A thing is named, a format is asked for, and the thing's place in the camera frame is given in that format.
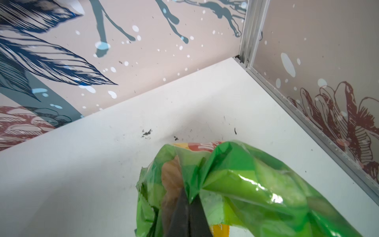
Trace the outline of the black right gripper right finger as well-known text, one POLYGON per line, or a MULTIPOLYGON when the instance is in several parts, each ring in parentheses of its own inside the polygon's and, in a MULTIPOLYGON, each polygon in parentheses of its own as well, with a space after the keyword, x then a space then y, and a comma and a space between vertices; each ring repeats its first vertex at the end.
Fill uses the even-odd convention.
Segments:
POLYGON ((189 205, 189 237, 213 237, 199 195, 189 205))

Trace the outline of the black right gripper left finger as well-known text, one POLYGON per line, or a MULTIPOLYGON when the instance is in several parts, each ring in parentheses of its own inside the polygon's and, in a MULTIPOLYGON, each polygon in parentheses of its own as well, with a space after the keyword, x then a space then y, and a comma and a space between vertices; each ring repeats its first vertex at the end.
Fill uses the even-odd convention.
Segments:
POLYGON ((182 189, 177 200, 176 207, 172 214, 169 229, 165 234, 166 237, 189 237, 190 236, 190 204, 182 189))

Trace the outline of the yellow snack bag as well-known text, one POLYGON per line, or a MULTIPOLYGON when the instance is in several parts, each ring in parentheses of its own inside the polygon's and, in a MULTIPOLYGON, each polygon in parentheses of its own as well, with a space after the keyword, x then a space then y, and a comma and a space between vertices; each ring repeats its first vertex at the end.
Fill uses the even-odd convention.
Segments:
POLYGON ((230 226, 224 224, 213 225, 210 227, 213 237, 229 237, 230 226))

